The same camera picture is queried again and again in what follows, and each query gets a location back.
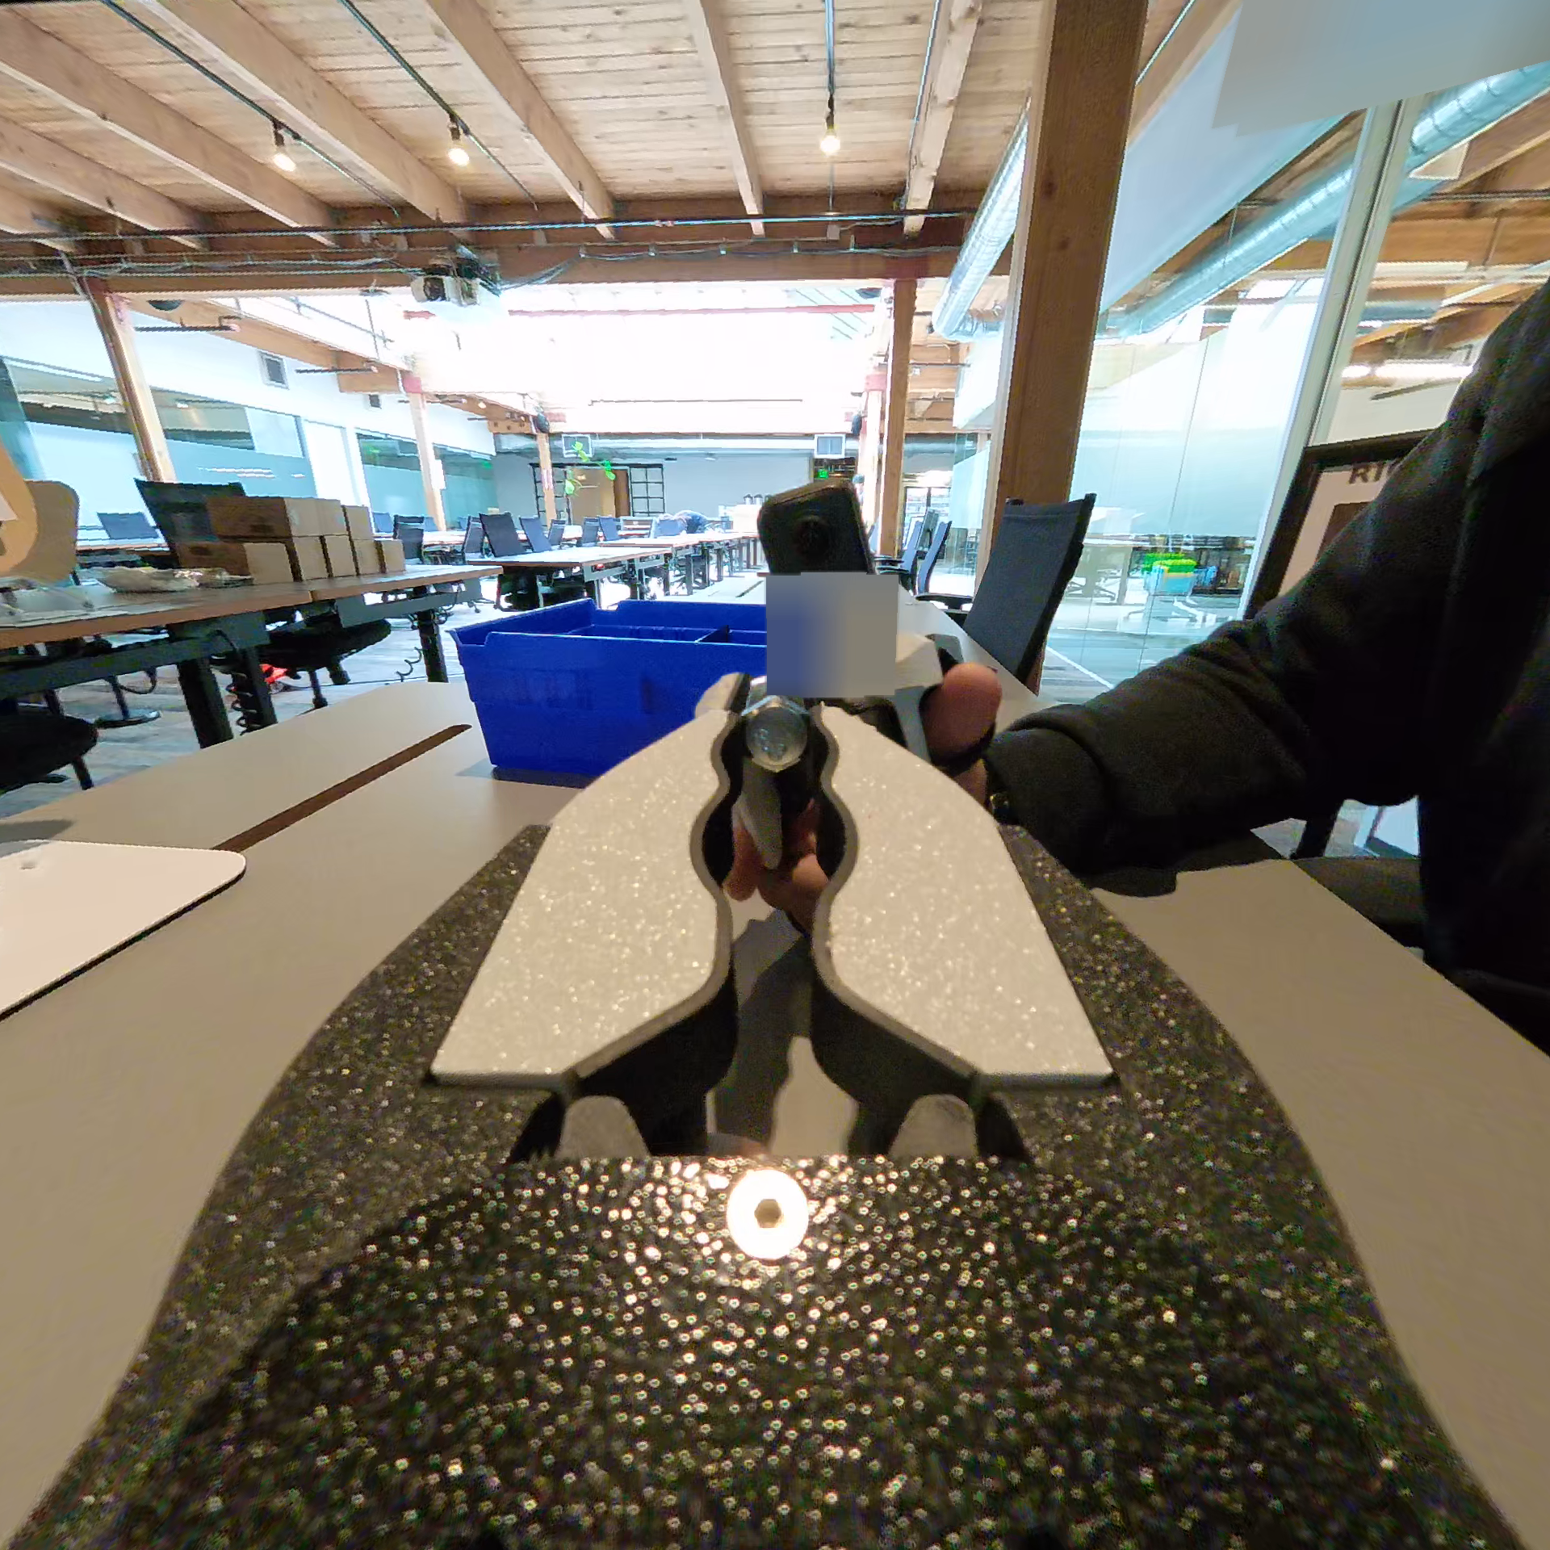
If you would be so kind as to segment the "stack of cardboard boxes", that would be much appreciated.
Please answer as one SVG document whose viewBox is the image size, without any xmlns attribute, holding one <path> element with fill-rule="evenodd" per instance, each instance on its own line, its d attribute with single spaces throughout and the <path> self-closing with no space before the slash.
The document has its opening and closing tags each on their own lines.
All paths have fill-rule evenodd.
<svg viewBox="0 0 1550 1550">
<path fill-rule="evenodd" d="M 255 583 L 388 575 L 404 542 L 378 538 L 364 506 L 335 499 L 212 492 L 177 518 L 172 554 L 186 571 L 223 571 Z"/>
</svg>

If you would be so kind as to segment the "blue plastic storage bin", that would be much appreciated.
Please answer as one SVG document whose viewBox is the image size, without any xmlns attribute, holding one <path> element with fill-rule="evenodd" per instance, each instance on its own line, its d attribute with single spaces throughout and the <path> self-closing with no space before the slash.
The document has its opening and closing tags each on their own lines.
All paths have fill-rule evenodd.
<svg viewBox="0 0 1550 1550">
<path fill-rule="evenodd" d="M 496 769 L 595 777 L 688 723 L 718 679 L 757 679 L 764 625 L 761 603 L 573 600 L 454 644 Z"/>
</svg>

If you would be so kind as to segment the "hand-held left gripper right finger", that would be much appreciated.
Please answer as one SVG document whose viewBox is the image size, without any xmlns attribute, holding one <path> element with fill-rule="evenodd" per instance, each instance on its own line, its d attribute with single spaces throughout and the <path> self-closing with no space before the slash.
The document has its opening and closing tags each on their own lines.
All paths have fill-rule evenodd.
<svg viewBox="0 0 1550 1550">
<path fill-rule="evenodd" d="M 1098 1088 L 1113 1062 L 992 816 L 840 709 L 815 709 L 840 861 L 810 925 L 824 991 L 952 1080 Z"/>
</svg>

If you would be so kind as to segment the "black office chair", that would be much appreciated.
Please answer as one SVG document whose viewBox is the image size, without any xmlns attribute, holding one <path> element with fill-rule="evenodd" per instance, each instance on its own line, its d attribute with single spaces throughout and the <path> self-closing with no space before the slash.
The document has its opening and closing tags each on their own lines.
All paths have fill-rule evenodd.
<svg viewBox="0 0 1550 1550">
<path fill-rule="evenodd" d="M 1093 492 L 1053 504 L 1006 499 L 1002 506 L 959 627 L 1020 683 L 1037 666 L 1093 506 Z"/>
</svg>

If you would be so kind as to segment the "metal ventilation duct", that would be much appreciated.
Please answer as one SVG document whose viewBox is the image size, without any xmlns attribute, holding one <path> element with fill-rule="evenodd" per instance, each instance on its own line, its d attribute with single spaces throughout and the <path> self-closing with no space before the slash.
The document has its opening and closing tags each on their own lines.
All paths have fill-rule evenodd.
<svg viewBox="0 0 1550 1550">
<path fill-rule="evenodd" d="M 1402 154 L 1402 183 L 1395 207 L 1421 200 L 1428 192 L 1417 169 L 1477 133 L 1493 126 L 1509 113 L 1531 104 L 1547 92 L 1547 64 L 1485 75 L 1466 85 L 1452 85 L 1421 100 Z M 1298 244 L 1329 239 L 1345 211 L 1354 183 L 1354 153 L 1331 172 L 1302 183 L 1286 201 L 1262 211 L 1237 226 L 1225 241 L 1208 247 L 1185 272 L 1174 275 L 1153 297 L 1134 306 L 1113 306 L 1105 334 L 1134 338 L 1153 331 L 1196 304 L 1212 298 L 1230 281 L 1244 279 Z"/>
</svg>

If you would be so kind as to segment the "wooden post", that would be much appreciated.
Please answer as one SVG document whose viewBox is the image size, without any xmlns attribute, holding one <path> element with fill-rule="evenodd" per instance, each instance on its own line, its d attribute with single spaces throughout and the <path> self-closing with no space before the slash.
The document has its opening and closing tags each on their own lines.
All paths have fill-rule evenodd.
<svg viewBox="0 0 1550 1550">
<path fill-rule="evenodd" d="M 902 529 L 902 443 L 908 425 L 908 369 L 912 349 L 912 315 L 919 302 L 919 279 L 894 281 L 887 312 L 884 384 L 879 403 L 879 439 L 871 477 L 873 504 L 873 551 L 900 554 Z"/>
<path fill-rule="evenodd" d="M 1147 2 L 1053 2 L 1028 103 L 977 575 L 1002 506 L 1074 488 Z"/>
</svg>

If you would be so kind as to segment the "silver metal bolt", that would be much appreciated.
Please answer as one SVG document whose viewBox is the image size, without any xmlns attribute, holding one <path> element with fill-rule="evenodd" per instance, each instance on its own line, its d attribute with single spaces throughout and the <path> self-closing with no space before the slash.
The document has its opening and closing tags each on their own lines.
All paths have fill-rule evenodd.
<svg viewBox="0 0 1550 1550">
<path fill-rule="evenodd" d="M 783 865 L 786 838 L 815 800 L 815 752 L 806 699 L 765 695 L 741 728 L 741 789 L 734 813 L 764 868 Z"/>
</svg>

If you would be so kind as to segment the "long wooden desk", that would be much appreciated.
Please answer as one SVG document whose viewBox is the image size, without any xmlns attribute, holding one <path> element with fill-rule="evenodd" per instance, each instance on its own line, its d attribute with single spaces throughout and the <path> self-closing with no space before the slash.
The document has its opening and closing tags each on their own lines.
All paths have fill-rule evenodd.
<svg viewBox="0 0 1550 1550">
<path fill-rule="evenodd" d="M 624 587 L 627 597 L 692 596 L 728 572 L 753 571 L 764 551 L 753 535 L 678 535 L 619 540 L 609 544 L 551 547 L 491 558 L 497 603 L 527 611 L 588 597 L 602 603 L 602 587 Z"/>
</svg>

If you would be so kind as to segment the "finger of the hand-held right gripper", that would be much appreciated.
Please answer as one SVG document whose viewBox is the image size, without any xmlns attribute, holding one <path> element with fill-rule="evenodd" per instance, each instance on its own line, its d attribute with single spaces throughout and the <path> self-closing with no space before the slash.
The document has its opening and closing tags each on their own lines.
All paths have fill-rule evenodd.
<svg viewBox="0 0 1550 1550">
<path fill-rule="evenodd" d="M 900 723 L 900 742 L 919 758 L 930 758 L 920 706 L 930 693 L 941 687 L 944 666 L 952 661 L 952 639 L 944 633 L 897 633 L 897 687 L 894 716 Z"/>
</svg>

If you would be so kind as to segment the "person's right forearm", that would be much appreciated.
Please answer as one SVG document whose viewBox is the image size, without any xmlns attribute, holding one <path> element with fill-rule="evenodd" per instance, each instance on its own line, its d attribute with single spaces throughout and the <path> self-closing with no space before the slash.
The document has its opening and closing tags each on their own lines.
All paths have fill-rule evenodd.
<svg viewBox="0 0 1550 1550">
<path fill-rule="evenodd" d="M 1168 864 L 1329 802 L 1402 802 L 1421 777 L 1444 551 L 1347 532 L 1264 611 L 1085 706 L 997 734 L 988 784 L 1070 872 Z"/>
</svg>

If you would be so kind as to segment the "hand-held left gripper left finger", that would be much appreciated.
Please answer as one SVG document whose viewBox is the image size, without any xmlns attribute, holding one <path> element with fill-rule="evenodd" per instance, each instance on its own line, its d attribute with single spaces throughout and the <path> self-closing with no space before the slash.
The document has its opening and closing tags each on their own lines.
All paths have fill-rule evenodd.
<svg viewBox="0 0 1550 1550">
<path fill-rule="evenodd" d="M 695 716 L 598 774 L 554 818 L 432 1076 L 457 1088 L 714 1088 L 735 1045 L 729 907 L 706 827 L 729 795 L 741 706 Z"/>
</svg>

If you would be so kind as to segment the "person's right hand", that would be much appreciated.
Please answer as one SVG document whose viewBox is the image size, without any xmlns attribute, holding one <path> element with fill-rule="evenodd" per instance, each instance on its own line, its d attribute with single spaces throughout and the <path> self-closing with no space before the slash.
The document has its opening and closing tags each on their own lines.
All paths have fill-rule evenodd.
<svg viewBox="0 0 1550 1550">
<path fill-rule="evenodd" d="M 992 669 L 981 663 L 955 663 L 944 669 L 941 683 L 920 699 L 920 730 L 927 758 L 952 764 L 997 730 L 1002 687 Z M 741 818 L 734 823 L 734 856 L 723 890 L 729 903 L 761 900 L 786 913 L 786 918 L 807 932 L 818 900 L 830 883 L 822 864 L 824 806 L 818 785 L 803 812 L 783 813 L 779 861 L 765 864 L 757 841 Z"/>
</svg>

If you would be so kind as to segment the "framed black-white marker sign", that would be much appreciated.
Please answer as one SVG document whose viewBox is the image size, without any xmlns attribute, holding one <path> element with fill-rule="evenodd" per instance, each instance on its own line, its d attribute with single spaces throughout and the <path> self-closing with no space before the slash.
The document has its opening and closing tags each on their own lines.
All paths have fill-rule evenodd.
<svg viewBox="0 0 1550 1550">
<path fill-rule="evenodd" d="M 1291 474 L 1250 579 L 1242 618 L 1255 618 L 1305 575 L 1329 544 L 1376 500 L 1421 432 L 1308 445 Z"/>
</svg>

